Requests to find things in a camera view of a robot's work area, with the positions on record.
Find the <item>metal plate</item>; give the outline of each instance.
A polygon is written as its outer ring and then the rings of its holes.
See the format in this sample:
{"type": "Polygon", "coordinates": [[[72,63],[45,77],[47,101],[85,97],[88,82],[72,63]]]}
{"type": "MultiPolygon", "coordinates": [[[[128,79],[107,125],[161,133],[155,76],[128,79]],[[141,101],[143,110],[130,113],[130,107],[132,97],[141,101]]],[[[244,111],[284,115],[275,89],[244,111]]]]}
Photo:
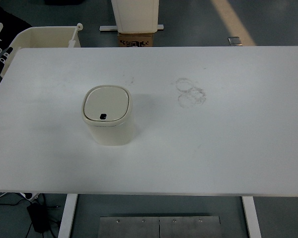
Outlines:
{"type": "Polygon", "coordinates": [[[242,42],[238,36],[228,37],[228,42],[231,46],[242,46],[242,42]]]}
{"type": "Polygon", "coordinates": [[[98,238],[221,238],[219,217],[101,217],[98,238]]]}
{"type": "Polygon", "coordinates": [[[160,217],[160,238],[221,238],[219,217],[160,217]]]}
{"type": "Polygon", "coordinates": [[[101,217],[98,238],[159,238],[159,217],[101,217]]]}

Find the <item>white stand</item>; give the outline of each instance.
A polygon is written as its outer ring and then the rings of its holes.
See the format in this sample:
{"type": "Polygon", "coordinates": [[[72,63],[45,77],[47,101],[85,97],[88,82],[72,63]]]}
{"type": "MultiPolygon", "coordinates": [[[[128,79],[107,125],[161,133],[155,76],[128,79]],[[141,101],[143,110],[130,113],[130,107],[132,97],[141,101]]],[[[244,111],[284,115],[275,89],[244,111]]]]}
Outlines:
{"type": "MultiPolygon", "coordinates": [[[[58,238],[70,238],[78,194],[66,197],[58,238]]],[[[261,238],[253,197],[242,197],[249,238],[261,238]]]]}
{"type": "MultiPolygon", "coordinates": [[[[158,31],[163,31],[164,25],[158,25],[158,31]]],[[[99,31],[117,31],[117,26],[100,26],[99,31]]]]}

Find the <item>white plastic basket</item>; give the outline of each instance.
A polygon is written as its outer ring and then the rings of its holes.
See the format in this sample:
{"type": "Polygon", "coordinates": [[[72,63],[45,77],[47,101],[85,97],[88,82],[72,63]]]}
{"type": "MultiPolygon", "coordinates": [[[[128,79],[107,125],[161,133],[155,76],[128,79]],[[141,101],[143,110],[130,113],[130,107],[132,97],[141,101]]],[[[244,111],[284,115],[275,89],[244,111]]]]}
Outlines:
{"type": "Polygon", "coordinates": [[[73,48],[80,47],[78,31],[83,29],[83,25],[77,26],[44,26],[30,27],[20,32],[11,42],[13,48],[1,73],[3,77],[9,68],[15,54],[22,48],[73,48]]]}

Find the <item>cardboard box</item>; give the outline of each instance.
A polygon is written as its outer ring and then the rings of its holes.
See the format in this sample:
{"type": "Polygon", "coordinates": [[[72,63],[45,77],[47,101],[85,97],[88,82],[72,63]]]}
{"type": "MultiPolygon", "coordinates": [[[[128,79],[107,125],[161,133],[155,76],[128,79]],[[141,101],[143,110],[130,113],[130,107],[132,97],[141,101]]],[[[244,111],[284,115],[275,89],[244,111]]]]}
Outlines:
{"type": "Polygon", "coordinates": [[[122,34],[118,33],[120,47],[152,47],[153,33],[122,34]]]}

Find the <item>gray floor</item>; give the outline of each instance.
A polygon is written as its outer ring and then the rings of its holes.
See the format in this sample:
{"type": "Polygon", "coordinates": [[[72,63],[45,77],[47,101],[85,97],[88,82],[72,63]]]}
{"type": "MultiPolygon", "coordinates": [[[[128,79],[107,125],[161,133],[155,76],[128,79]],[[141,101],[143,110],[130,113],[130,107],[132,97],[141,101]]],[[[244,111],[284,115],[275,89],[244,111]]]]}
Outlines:
{"type": "MultiPolygon", "coordinates": [[[[298,0],[229,0],[257,45],[298,45],[298,0]]],[[[116,32],[99,32],[100,25],[115,25],[110,0],[85,0],[80,5],[47,6],[43,0],[1,0],[8,12],[32,26],[84,25],[79,33],[82,47],[116,47],[116,32]]],[[[160,0],[159,24],[165,30],[154,35],[155,47],[228,46],[230,35],[209,0],[160,0]]],[[[64,194],[47,194],[49,205],[64,205],[64,194]]],[[[14,203],[9,194],[0,203],[14,203]]],[[[298,198],[256,197],[255,206],[263,238],[298,238],[298,198]]],[[[21,202],[0,206],[0,238],[22,238],[31,223],[21,202]]],[[[49,211],[59,220],[63,207],[49,211]]],[[[220,216],[224,238],[248,237],[239,197],[80,195],[73,238],[96,238],[100,216],[220,216]]],[[[52,224],[57,234],[57,227],[52,224]]],[[[42,237],[31,230],[29,238],[42,237]]]]}

